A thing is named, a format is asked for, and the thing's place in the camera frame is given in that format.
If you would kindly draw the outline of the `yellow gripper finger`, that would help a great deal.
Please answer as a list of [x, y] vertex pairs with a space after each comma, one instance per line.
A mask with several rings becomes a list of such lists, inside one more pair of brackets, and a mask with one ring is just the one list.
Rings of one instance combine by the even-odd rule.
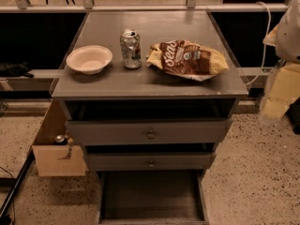
[[287, 62], [268, 76], [260, 104], [262, 123], [276, 123], [300, 98], [300, 65]]

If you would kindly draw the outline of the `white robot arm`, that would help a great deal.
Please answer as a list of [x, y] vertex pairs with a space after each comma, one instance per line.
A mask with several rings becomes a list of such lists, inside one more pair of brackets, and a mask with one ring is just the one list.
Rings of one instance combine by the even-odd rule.
[[300, 0], [292, 0], [274, 33], [277, 57], [285, 65], [273, 72], [262, 99], [261, 115], [279, 120], [300, 98]]

